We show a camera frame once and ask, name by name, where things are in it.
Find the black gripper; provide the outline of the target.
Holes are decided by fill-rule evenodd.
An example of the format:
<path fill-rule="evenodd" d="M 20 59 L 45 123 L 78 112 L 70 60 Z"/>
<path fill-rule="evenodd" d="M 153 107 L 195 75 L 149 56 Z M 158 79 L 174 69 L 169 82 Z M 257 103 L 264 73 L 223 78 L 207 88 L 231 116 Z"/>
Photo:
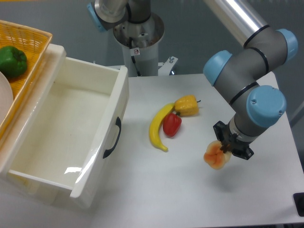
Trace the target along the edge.
<path fill-rule="evenodd" d="M 238 139 L 238 134 L 233 133 L 228 124 L 218 121 L 213 125 L 213 130 L 217 140 L 222 144 L 220 149 L 223 152 L 231 152 L 234 156 L 244 160 L 249 160 L 254 155 L 249 147 L 249 142 Z"/>

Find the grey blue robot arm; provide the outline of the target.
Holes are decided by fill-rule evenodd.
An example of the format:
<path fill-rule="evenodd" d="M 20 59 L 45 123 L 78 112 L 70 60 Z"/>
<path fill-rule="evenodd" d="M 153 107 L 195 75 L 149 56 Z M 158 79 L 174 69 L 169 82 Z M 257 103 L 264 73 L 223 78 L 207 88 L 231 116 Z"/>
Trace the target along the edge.
<path fill-rule="evenodd" d="M 203 74 L 235 111 L 225 124 L 214 125 L 224 152 L 248 160 L 250 144 L 286 110 L 284 95 L 259 85 L 258 79 L 292 59 L 298 51 L 295 35 L 273 30 L 245 0 L 208 0 L 206 5 L 243 46 L 232 55 L 226 50 L 213 55 Z M 112 30 L 123 49 L 130 76 L 158 76 L 158 43 L 164 23 L 152 13 L 148 0 L 95 0 L 88 12 L 101 32 Z"/>

